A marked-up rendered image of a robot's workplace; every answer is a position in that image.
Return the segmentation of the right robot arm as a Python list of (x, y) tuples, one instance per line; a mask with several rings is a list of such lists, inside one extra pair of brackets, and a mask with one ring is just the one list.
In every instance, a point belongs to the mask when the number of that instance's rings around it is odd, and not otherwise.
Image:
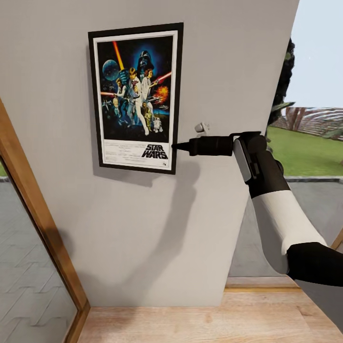
[[(287, 274), (343, 333), (343, 254), (327, 246), (283, 177), (282, 164), (267, 151), (261, 131), (209, 136), (207, 122), (197, 138), (173, 144), (189, 156), (232, 156), (249, 185), (263, 254), (279, 274)], [(201, 133), (199, 133), (201, 132)], [(239, 136), (233, 141), (234, 136)]]

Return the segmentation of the poster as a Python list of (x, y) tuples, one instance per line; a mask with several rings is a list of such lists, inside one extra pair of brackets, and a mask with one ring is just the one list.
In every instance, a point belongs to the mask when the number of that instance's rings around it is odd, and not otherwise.
[(88, 32), (100, 167), (176, 175), (183, 30)]

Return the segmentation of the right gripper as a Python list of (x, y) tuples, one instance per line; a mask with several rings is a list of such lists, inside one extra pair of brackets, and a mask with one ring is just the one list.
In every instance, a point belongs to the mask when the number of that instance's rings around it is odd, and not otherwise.
[(218, 156), (217, 145), (219, 136), (206, 136), (190, 139), (189, 142), (173, 144), (174, 149), (189, 151), (189, 156), (208, 155)]

